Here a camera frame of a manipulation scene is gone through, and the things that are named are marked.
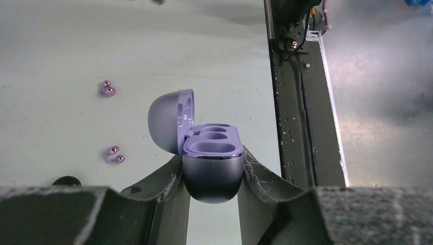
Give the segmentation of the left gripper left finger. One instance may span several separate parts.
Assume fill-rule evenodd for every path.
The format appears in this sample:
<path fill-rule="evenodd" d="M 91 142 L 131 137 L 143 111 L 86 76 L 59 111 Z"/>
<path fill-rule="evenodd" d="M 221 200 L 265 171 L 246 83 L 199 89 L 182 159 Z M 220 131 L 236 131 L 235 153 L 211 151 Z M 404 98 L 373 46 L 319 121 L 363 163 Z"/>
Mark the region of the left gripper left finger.
<path fill-rule="evenodd" d="M 1 188 L 1 244 L 186 244 L 190 196 L 181 157 L 116 192 Z"/>

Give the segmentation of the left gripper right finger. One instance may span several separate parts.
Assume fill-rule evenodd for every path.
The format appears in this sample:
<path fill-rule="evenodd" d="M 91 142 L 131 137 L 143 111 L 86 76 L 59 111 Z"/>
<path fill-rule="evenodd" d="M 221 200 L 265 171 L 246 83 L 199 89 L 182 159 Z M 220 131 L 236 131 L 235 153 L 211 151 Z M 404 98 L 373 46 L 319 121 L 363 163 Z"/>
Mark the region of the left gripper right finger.
<path fill-rule="evenodd" d="M 242 244 L 432 244 L 432 190 L 303 190 L 244 153 Z"/>

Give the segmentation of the purple earbud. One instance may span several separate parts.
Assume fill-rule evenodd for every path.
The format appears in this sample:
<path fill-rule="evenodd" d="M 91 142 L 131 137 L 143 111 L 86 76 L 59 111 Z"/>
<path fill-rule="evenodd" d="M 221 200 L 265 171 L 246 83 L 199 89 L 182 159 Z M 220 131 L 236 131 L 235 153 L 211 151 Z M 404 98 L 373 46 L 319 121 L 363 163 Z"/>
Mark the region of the purple earbud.
<path fill-rule="evenodd" d="M 102 97 L 112 97 L 116 94 L 115 88 L 111 86 L 111 82 L 104 80 L 100 89 L 100 95 Z"/>
<path fill-rule="evenodd" d="M 106 162 L 110 164 L 120 164 L 125 161 L 125 156 L 119 153 L 120 147 L 114 145 L 106 152 Z"/>

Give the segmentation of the purple earbud charging case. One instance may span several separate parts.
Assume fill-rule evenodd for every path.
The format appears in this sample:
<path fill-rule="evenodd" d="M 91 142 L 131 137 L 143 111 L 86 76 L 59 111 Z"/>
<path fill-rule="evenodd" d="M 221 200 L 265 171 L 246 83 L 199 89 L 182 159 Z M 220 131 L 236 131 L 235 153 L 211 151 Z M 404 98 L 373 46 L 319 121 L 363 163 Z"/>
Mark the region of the purple earbud charging case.
<path fill-rule="evenodd" d="M 191 89 L 161 95 L 148 112 L 154 143 L 181 157 L 185 187 L 202 203 L 219 204 L 234 198 L 244 172 L 244 145 L 238 130 L 228 124 L 195 125 Z"/>

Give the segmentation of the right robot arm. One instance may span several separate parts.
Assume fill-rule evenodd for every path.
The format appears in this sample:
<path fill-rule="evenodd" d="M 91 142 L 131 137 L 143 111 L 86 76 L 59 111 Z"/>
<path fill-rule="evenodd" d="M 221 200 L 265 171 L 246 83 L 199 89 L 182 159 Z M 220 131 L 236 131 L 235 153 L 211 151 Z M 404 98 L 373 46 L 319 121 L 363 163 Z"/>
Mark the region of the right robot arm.
<path fill-rule="evenodd" d="M 274 49 L 279 61 L 308 51 L 306 39 L 311 10 L 321 1 L 271 1 L 274 24 Z"/>

